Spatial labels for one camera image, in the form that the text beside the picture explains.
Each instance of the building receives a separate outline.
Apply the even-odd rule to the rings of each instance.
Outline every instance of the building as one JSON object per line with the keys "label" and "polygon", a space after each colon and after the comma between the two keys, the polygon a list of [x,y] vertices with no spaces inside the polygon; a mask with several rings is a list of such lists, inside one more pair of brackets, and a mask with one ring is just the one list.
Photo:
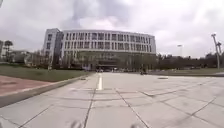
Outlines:
{"label": "building", "polygon": [[154,36],[122,31],[47,29],[42,52],[53,67],[138,70],[156,60]]}

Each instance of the pole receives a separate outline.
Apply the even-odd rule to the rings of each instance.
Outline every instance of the pole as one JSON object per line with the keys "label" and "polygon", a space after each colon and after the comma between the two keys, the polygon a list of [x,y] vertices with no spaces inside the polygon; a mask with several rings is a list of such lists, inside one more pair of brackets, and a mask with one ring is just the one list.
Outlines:
{"label": "pole", "polygon": [[212,34],[214,43],[215,43],[215,50],[216,50],[216,57],[217,57],[217,68],[220,69],[220,59],[219,59],[219,52],[218,52],[218,47],[217,47],[217,42],[215,39],[216,34]]}

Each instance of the grass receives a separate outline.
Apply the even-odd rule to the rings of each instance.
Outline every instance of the grass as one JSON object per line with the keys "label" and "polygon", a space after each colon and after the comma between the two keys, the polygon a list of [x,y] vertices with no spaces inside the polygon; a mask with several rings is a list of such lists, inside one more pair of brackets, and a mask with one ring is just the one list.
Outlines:
{"label": "grass", "polygon": [[86,75],[88,73],[89,72],[75,70],[46,70],[0,65],[0,75],[47,82],[67,80]]}
{"label": "grass", "polygon": [[224,69],[193,69],[193,70],[167,70],[155,73],[166,76],[215,76],[215,73],[224,72]]}

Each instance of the overcast sky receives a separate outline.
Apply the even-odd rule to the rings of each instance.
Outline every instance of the overcast sky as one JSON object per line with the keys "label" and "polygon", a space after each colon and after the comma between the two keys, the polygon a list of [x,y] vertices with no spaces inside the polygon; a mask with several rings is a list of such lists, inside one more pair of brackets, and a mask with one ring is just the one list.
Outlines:
{"label": "overcast sky", "polygon": [[200,57],[224,43],[224,0],[4,0],[0,40],[34,51],[47,28],[107,29],[156,37],[157,52]]}

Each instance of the concrete pavement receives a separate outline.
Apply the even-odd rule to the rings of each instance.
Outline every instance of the concrete pavement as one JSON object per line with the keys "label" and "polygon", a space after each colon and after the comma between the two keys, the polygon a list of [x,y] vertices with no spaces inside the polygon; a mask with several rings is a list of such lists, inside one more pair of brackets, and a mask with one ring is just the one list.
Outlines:
{"label": "concrete pavement", "polygon": [[224,128],[224,79],[103,73],[0,108],[3,128]]}

